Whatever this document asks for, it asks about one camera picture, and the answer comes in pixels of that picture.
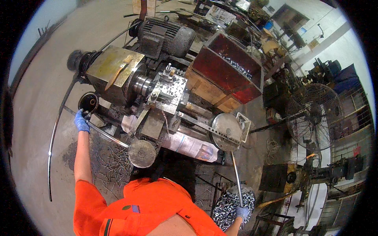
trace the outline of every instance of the warning sign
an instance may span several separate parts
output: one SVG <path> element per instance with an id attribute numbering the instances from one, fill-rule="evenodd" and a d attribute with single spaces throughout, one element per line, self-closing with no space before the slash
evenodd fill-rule
<path id="1" fill-rule="evenodd" d="M 312 51 L 312 49 L 314 49 L 316 46 L 318 46 L 319 45 L 319 42 L 316 40 L 316 39 L 314 39 L 314 40 L 312 40 L 309 44 L 308 44 L 308 47 L 310 48 L 310 50 Z"/>

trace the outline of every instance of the bolt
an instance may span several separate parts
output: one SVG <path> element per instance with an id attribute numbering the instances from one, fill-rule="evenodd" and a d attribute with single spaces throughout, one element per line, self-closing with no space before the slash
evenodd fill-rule
<path id="1" fill-rule="evenodd" d="M 138 152 L 138 157 L 140 157 L 140 158 L 144 158 L 145 156 L 146 156 L 146 152 L 145 152 L 145 151 L 140 150 L 140 151 Z"/>

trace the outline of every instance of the metal frame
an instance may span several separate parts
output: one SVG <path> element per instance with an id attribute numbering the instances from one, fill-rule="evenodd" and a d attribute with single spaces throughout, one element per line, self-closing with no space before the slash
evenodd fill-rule
<path id="1" fill-rule="evenodd" d="M 232 142 L 234 144 L 240 145 L 240 143 L 241 143 L 240 141 L 236 140 L 235 138 L 230 137 L 230 136 L 228 136 L 226 134 L 222 134 L 221 132 L 219 132 L 218 130 L 214 129 L 213 127 L 210 127 L 210 126 L 208 126 L 208 125 L 206 125 L 206 124 L 204 124 L 202 122 L 199 122 L 198 120 L 196 120 L 196 119 L 194 119 L 194 118 L 192 118 L 192 117 L 190 117 L 190 116 L 188 116 L 188 115 L 186 115 L 186 114 L 184 114 L 182 112 L 178 112 L 178 116 L 180 116 L 181 118 L 183 118 L 183 119 L 185 119 L 185 120 L 187 120 L 187 121 L 189 121 L 189 122 L 191 122 L 191 123 L 193 123 L 195 125 L 198 125 L 199 127 L 205 129 L 206 131 L 212 132 L 213 134 L 215 134 L 217 136 L 220 136 L 220 137 L 222 137 L 224 139 L 227 139 L 228 141 L 230 141 L 230 142 Z"/>
<path id="2" fill-rule="evenodd" d="M 282 217 L 282 218 L 285 218 L 287 220 L 283 221 L 283 222 L 279 222 L 279 221 L 274 221 L 274 220 L 271 220 L 271 219 L 267 219 L 266 217 L 267 216 L 277 216 L 277 217 Z M 294 216 L 285 216 L 285 215 L 281 215 L 281 214 L 267 214 L 267 215 L 264 215 L 264 216 L 256 216 L 256 221 L 255 221 L 255 224 L 253 225 L 253 228 L 252 228 L 252 231 L 250 233 L 250 235 L 255 235 L 256 234 L 256 231 L 257 231 L 257 228 L 259 227 L 259 224 L 260 224 L 260 221 L 264 221 L 268 224 L 273 224 L 273 225 L 278 225 L 280 228 L 277 232 L 277 236 L 281 235 L 282 233 L 282 230 L 284 229 L 284 227 L 290 227 L 290 225 L 293 227 L 293 224 L 294 224 Z"/>
<path id="3" fill-rule="evenodd" d="M 236 182 L 230 180 L 229 178 L 226 178 L 224 177 L 223 175 L 217 173 L 217 172 L 214 172 L 214 174 L 217 174 L 220 176 L 219 178 L 219 182 L 212 184 L 206 180 L 204 180 L 203 178 L 200 177 L 200 175 L 196 174 L 195 176 L 197 178 L 199 178 L 200 180 L 202 180 L 203 182 L 207 183 L 208 185 L 210 185 L 211 187 L 215 188 L 215 192 L 213 194 L 213 201 L 212 201 L 212 205 L 211 205 L 211 210 L 210 210 L 210 217 L 212 218 L 213 217 L 213 210 L 215 208 L 215 204 L 217 203 L 217 200 L 218 198 L 220 197 L 220 195 L 227 189 L 233 187 L 236 185 Z M 222 178 L 226 179 L 227 181 L 229 182 L 221 182 L 222 181 Z M 240 184 L 246 184 L 246 181 L 241 181 Z"/>

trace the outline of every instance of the orange shirt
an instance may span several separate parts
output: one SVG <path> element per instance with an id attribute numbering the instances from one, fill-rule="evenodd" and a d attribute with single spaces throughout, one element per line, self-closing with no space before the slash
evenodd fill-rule
<path id="1" fill-rule="evenodd" d="M 76 182 L 75 193 L 76 235 L 146 235 L 176 213 L 196 235 L 226 235 L 183 187 L 167 179 L 131 181 L 124 187 L 124 198 L 109 206 L 96 186 L 86 180 Z"/>

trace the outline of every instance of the window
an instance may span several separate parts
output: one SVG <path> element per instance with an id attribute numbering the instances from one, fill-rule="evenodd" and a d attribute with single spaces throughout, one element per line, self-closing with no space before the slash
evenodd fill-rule
<path id="1" fill-rule="evenodd" d="M 287 4 L 280 7 L 280 9 L 278 9 L 278 11 L 272 16 L 272 19 L 275 20 L 281 28 L 288 25 L 295 31 L 299 30 L 310 20 Z"/>

